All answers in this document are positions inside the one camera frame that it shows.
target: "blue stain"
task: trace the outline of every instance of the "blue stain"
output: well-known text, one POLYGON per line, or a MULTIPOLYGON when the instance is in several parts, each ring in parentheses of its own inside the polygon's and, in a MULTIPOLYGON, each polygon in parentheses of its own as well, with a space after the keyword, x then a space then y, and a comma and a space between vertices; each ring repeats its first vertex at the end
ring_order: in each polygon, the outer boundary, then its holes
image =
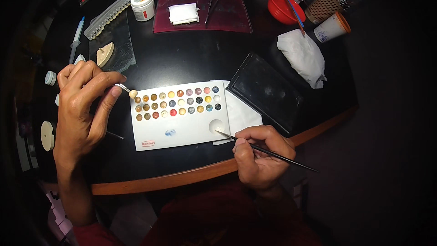
POLYGON ((165 132, 165 135, 166 135, 166 136, 173 136, 174 134, 176 134, 176 131, 175 131, 174 129, 167 130, 167 131, 165 132))

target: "tool holder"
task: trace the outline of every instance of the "tool holder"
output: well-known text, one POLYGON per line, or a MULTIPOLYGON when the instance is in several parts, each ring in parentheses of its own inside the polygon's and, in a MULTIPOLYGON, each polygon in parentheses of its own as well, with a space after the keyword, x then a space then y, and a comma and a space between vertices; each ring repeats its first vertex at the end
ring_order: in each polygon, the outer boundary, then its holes
POLYGON ((314 24, 319 24, 336 11, 342 13, 344 10, 336 0, 314 0, 305 10, 308 19, 314 24))

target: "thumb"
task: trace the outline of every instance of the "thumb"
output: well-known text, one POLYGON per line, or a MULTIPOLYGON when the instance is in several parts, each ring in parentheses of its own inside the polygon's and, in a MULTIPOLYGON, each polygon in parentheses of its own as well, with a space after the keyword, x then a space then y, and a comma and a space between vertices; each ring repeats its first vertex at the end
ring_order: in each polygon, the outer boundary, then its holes
POLYGON ((94 114, 93 123, 90 128, 90 136, 97 138, 103 137, 106 132, 109 113, 111 112, 122 89, 119 86, 113 86, 100 100, 97 110, 94 114))
POLYGON ((235 141, 235 161, 237 161, 239 170, 254 170, 258 169, 255 162, 254 150, 244 138, 238 138, 235 141))

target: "syringe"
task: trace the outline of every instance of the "syringe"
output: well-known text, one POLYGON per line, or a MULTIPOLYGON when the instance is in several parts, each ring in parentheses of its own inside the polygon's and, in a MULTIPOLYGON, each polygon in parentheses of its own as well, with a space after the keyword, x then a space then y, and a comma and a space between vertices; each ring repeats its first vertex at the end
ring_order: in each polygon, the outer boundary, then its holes
POLYGON ((77 26, 76 34, 74 35, 73 43, 71 43, 71 53, 70 53, 70 64, 74 61, 74 54, 76 53, 76 48, 80 44, 79 36, 82 32, 82 28, 84 27, 85 23, 85 17, 82 17, 82 20, 79 22, 79 25, 77 26))

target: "red shirt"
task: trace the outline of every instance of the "red shirt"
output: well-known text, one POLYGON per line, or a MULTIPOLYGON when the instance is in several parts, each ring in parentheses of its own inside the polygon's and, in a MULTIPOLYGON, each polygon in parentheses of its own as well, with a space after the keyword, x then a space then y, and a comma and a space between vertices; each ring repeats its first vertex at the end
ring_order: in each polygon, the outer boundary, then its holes
MULTIPOLYGON (((81 246, 123 243, 99 223, 73 227, 81 246)), ((302 222, 300 211, 281 222, 266 222, 258 214, 242 183, 215 187, 173 200, 141 242, 149 245, 321 245, 302 222)))

